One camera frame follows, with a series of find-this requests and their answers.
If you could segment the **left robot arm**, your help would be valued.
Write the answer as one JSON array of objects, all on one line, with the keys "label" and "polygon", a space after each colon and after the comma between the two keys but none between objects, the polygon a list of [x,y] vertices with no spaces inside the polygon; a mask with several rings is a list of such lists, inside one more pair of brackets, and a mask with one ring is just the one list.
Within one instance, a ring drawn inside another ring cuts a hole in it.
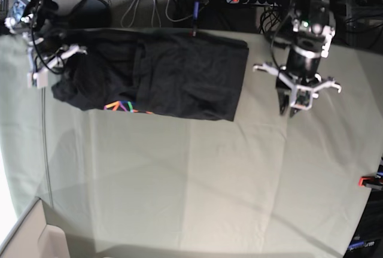
[{"label": "left robot arm", "polygon": [[[283,26],[291,24],[293,38],[289,45],[285,65],[276,61],[275,41]],[[323,78],[318,73],[321,59],[329,55],[336,33],[336,20],[330,9],[330,0],[291,0],[286,16],[278,25],[270,42],[271,62],[255,64],[255,71],[266,72],[276,78],[279,113],[293,117],[299,111],[312,108],[319,92],[341,85],[333,78]]]}]

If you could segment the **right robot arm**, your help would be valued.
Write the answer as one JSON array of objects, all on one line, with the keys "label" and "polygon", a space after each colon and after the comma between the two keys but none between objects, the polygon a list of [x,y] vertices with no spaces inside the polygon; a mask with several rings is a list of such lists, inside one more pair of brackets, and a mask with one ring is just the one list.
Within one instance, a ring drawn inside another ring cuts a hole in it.
[{"label": "right robot arm", "polygon": [[76,43],[64,43],[66,25],[86,4],[80,0],[66,15],[58,15],[53,0],[14,0],[4,20],[11,34],[21,34],[28,45],[30,70],[29,88],[43,89],[48,77],[62,75],[65,63],[76,54],[86,54],[87,48]]}]

